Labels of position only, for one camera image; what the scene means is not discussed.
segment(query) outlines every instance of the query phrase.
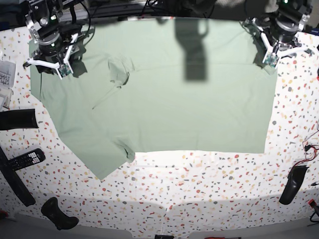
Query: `table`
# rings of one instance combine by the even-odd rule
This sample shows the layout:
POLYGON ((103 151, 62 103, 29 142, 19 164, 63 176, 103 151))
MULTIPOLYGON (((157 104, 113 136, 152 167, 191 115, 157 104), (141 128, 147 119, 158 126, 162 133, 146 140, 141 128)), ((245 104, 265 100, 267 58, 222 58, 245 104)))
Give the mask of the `table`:
MULTIPOLYGON (((300 33, 314 49, 319 37, 300 33)), ((80 225, 186 238, 197 231, 263 226, 309 217, 307 201, 318 199, 319 158, 309 162, 302 188, 290 205, 279 197, 294 162, 304 158, 302 141, 316 131, 319 58, 299 53, 283 59, 264 154, 171 151, 137 153, 133 163, 100 181, 59 139, 46 108, 30 94, 26 27, 0 32, 5 60, 16 65, 10 109, 35 108, 39 129, 0 131, 8 158, 40 147, 46 160, 17 172, 37 203, 26 208, 0 174, 0 209, 45 218, 43 203, 56 196, 80 225)), ((318 143, 318 134, 310 142, 318 143)))

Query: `green t-shirt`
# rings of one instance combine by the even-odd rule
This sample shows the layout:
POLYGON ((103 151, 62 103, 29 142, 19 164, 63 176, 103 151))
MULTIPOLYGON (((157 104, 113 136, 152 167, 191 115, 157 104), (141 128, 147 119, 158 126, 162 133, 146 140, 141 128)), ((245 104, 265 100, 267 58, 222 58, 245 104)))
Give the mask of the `green t-shirt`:
POLYGON ((263 153, 277 74, 240 23, 207 19, 97 26, 79 78, 40 74, 31 93, 100 179, 135 152, 263 153))

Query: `terrazzo tablecloth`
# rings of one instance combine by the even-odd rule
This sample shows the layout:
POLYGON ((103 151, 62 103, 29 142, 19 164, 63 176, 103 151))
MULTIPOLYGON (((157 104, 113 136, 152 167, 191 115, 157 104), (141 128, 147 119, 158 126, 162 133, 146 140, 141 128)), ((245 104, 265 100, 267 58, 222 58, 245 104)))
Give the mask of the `terrazzo tablecloth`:
MULTIPOLYGON (((315 48, 319 37, 300 33, 315 48)), ((278 67, 272 117, 265 153, 174 151, 137 153, 104 181, 98 180, 58 138, 47 110, 30 95, 27 28, 0 32, 5 60, 17 63, 10 109, 35 108, 39 129, 0 131, 8 158, 40 147, 46 160, 18 171, 36 199, 26 208, 0 175, 0 209, 38 218, 50 197, 76 216, 80 225, 128 230, 134 237, 155 234, 186 238, 192 232, 269 225, 309 217, 309 199, 318 199, 319 159, 308 163, 302 188, 287 206, 279 197, 287 174, 304 157, 302 141, 316 131, 319 80, 318 56, 298 53, 278 67)), ((311 143, 318 143, 314 135, 311 143)))

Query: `black remote control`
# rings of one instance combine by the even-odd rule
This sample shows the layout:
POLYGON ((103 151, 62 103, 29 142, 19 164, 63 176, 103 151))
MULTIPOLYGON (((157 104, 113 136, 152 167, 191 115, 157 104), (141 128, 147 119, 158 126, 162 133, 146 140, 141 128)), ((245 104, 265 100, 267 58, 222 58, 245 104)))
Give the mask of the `black remote control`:
POLYGON ((45 160, 44 153, 41 149, 37 148, 16 158, 10 159, 8 161, 8 165, 13 171, 17 171, 19 169, 40 163, 43 160, 45 160))

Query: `speckled white surface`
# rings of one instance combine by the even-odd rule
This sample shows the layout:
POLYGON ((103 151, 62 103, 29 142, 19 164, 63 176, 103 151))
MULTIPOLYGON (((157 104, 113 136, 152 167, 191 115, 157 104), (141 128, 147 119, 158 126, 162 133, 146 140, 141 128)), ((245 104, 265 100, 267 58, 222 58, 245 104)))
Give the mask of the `speckled white surface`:
MULTIPOLYGON (((128 230, 134 237, 155 234, 186 238, 195 231, 229 230, 309 217, 307 201, 319 199, 319 158, 309 162, 301 190, 294 201, 278 200, 287 174, 304 158, 303 139, 316 131, 319 117, 318 56, 299 53, 279 64, 273 112, 264 154, 202 151, 137 153, 103 181, 59 139, 42 103, 30 94, 27 28, 0 32, 5 60, 15 62, 16 80, 10 109, 35 108, 39 129, 0 131, 8 158, 40 147, 46 160, 18 171, 36 199, 26 208, 0 174, 0 209, 10 216, 20 212, 41 217, 40 208, 52 196, 81 225, 128 230)), ((300 33, 312 48, 319 37, 300 33)), ((310 139, 318 144, 316 134, 310 139)))

